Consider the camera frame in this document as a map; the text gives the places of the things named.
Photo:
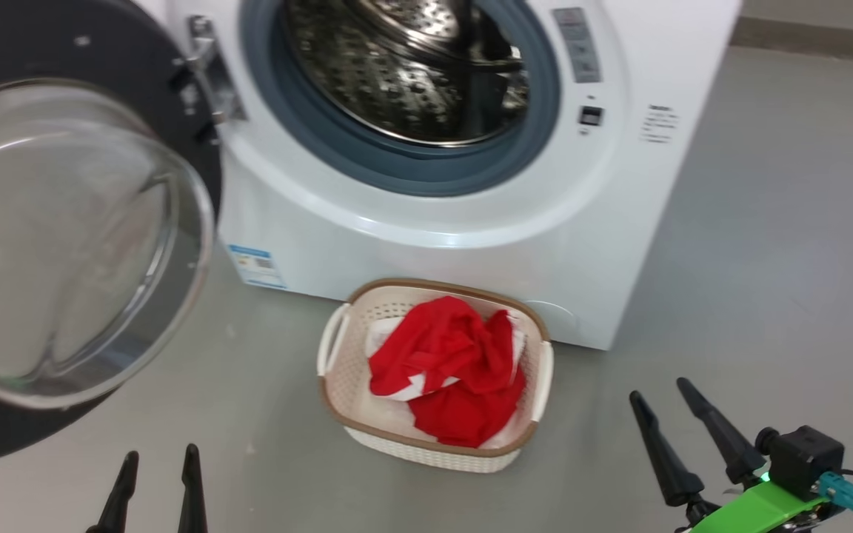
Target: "label sticker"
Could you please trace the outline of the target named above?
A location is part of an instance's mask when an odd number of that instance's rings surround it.
[[[643,116],[643,124],[640,125],[640,139],[657,144],[669,144],[673,141],[677,125],[680,125],[680,115],[672,107],[649,105],[647,114]]]
[[[281,280],[281,272],[278,271],[278,265],[272,259],[271,253],[262,249],[230,245],[230,254],[244,282],[253,286],[288,288]]]

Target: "wall baseboard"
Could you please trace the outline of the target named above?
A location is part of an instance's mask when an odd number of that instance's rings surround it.
[[[838,27],[739,17],[730,44],[853,61],[853,30]]]

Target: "control button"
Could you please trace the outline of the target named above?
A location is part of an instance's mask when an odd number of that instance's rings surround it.
[[[590,54],[590,48],[588,47],[589,41],[568,41],[569,47],[572,48],[572,53],[579,56],[586,56]]]
[[[586,126],[600,126],[602,117],[602,107],[592,107],[590,105],[583,105],[581,108],[581,117],[578,119],[578,122]]]
[[[575,67],[575,72],[579,74],[590,74],[595,71],[595,66],[582,58],[573,58],[572,65]]]
[[[573,24],[573,26],[562,24],[561,36],[567,41],[588,41],[592,37],[592,34],[588,31],[588,27],[585,24]]]

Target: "white cloth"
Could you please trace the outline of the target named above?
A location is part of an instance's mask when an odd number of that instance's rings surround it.
[[[518,329],[518,318],[512,317],[511,313],[508,314],[508,317],[512,324],[512,377],[514,378],[515,371],[517,371],[518,368],[518,360],[522,357],[522,351],[525,350],[525,333]],[[377,353],[377,350],[384,345],[384,342],[387,341],[387,338],[393,333],[393,330],[396,330],[397,326],[400,325],[403,320],[404,317],[382,318],[379,321],[373,321],[370,323],[368,335],[364,342],[364,354],[367,358],[371,358],[375,353]],[[422,397],[422,395],[424,395],[424,384],[426,384],[427,381],[426,373],[423,372],[423,374],[410,375],[409,379],[410,385],[407,385],[405,389],[380,398],[389,398],[396,401],[408,401],[413,398]],[[446,381],[443,382],[443,386],[448,387],[459,380],[460,378],[447,378]]]

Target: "door hinge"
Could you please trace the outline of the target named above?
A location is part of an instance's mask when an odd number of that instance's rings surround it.
[[[199,78],[204,97],[213,106],[213,121],[223,124],[233,118],[246,119],[239,93],[223,60],[213,20],[203,15],[192,15],[189,23],[193,56],[187,59],[187,63]]]

